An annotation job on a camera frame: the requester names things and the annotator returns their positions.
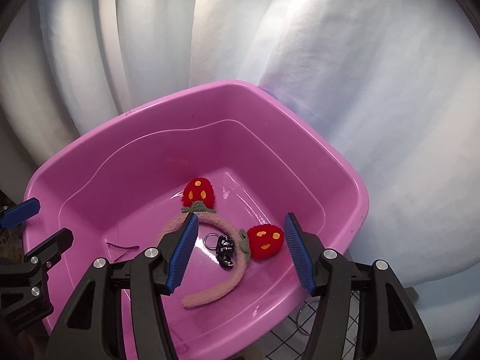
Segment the pink tub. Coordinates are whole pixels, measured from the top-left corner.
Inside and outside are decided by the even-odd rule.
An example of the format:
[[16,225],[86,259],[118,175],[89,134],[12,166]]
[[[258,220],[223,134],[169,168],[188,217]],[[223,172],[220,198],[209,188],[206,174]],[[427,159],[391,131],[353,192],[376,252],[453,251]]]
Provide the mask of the pink tub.
[[[25,198],[42,208],[28,220],[32,249],[62,227],[73,246],[50,272],[52,330],[89,264],[122,251],[152,246],[180,213],[180,195],[198,176],[211,180],[217,212],[247,230],[282,226],[292,211],[305,231],[345,252],[368,211],[365,185],[354,169],[312,128],[254,85],[220,81],[174,93],[126,112],[77,139],[34,174]],[[277,256],[252,262],[238,287],[216,303],[185,310],[180,299],[229,274],[202,238],[201,226],[182,285],[163,303],[180,359],[220,360],[249,345],[305,297],[286,245]],[[139,251],[124,256],[130,259]],[[128,294],[124,335],[135,359]]]

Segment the black wire grid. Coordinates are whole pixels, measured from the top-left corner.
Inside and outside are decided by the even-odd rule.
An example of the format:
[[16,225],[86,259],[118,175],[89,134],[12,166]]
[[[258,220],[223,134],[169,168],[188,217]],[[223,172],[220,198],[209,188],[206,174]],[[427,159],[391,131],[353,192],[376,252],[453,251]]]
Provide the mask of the black wire grid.
[[[270,333],[278,340],[275,341],[275,347],[265,355],[267,360],[299,360],[302,357],[305,349],[308,336],[302,333],[298,327],[301,327],[308,334],[311,331],[315,315],[316,306],[307,304],[315,298],[309,298],[297,307],[297,309],[282,321],[278,326],[273,328]],[[355,341],[357,338],[359,317],[359,294],[352,292],[350,295],[350,312],[349,324],[347,326],[347,333],[345,345],[343,349],[343,360],[352,360],[355,352]]]

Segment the silver screw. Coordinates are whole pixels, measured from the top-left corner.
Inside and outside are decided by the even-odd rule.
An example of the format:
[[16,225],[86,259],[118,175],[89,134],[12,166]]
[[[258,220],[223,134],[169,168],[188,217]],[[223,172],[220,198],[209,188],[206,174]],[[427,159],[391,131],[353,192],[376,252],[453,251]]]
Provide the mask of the silver screw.
[[158,249],[154,247],[150,247],[147,250],[145,250],[145,256],[150,259],[157,256],[157,254],[158,254]]
[[381,269],[382,271],[388,268],[388,264],[386,263],[386,261],[383,261],[382,259],[378,260],[375,263],[375,265],[377,266],[378,269]]
[[337,252],[333,249],[325,249],[323,252],[323,256],[325,256],[326,259],[333,260],[337,258]]
[[95,268],[101,268],[102,266],[104,266],[105,264],[107,263],[107,261],[105,261],[105,259],[96,259],[94,262],[93,262],[93,266]]

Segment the white curtain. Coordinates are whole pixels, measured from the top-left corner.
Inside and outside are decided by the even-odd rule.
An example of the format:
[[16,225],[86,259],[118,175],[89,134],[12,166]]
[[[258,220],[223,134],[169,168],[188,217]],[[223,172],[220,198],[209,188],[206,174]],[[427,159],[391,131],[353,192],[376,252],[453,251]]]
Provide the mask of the white curtain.
[[[121,108],[98,0],[38,0],[41,25],[28,19],[32,1],[0,43],[0,101],[40,164],[75,137],[65,109],[83,134]],[[247,80],[352,163],[370,195],[352,257],[384,258],[417,286],[437,353],[451,354],[480,311],[470,285],[480,262],[480,40],[456,2],[116,0],[116,10],[133,106]],[[440,304],[435,292],[452,280],[458,291]]]

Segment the red plush strawberry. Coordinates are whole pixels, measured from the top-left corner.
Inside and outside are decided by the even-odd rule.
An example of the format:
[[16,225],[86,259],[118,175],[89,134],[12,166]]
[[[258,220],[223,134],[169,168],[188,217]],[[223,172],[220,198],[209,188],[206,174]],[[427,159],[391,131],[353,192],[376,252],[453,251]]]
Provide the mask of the red plush strawberry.
[[283,245],[283,231],[280,227],[267,223],[258,225],[247,231],[251,257],[264,260],[275,256]]
[[193,202],[200,200],[205,207],[213,209],[215,195],[210,181],[203,177],[194,178],[185,189],[181,201],[185,207],[190,207]]

